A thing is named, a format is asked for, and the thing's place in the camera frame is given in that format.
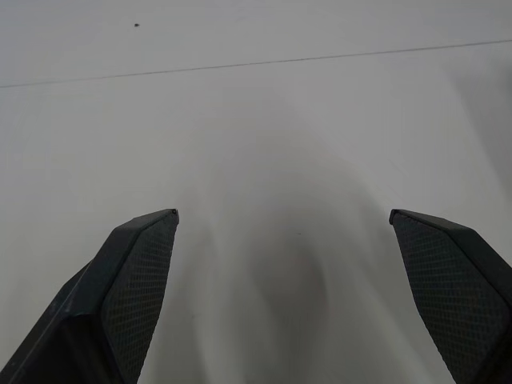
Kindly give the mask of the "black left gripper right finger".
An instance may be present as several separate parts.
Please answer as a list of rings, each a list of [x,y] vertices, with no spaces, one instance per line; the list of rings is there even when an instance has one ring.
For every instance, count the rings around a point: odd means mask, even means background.
[[[512,266],[475,230],[393,209],[414,303],[456,384],[512,384]]]

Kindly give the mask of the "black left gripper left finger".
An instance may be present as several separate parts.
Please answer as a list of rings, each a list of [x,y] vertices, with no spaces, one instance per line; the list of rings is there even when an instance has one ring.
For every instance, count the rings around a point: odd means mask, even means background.
[[[54,296],[0,384],[137,384],[158,323],[176,209],[116,227]]]

